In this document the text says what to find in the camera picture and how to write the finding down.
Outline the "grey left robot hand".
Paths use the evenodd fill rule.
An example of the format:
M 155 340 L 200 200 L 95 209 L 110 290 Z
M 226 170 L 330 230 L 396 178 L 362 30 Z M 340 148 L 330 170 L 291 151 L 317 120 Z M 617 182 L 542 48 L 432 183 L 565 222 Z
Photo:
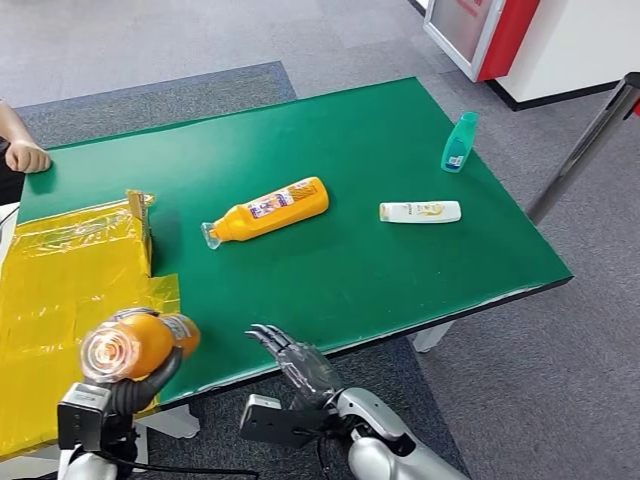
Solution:
M 110 413 L 129 416 L 148 407 L 174 377 L 183 361 L 183 349 L 174 347 L 158 367 L 142 380 L 122 379 L 108 388 Z

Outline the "person's hand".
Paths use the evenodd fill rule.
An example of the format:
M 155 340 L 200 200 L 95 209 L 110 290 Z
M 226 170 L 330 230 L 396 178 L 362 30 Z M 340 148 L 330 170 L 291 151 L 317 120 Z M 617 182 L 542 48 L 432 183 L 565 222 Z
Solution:
M 44 149 L 26 140 L 9 144 L 5 153 L 6 164 L 12 171 L 24 174 L 38 173 L 51 167 L 51 157 Z

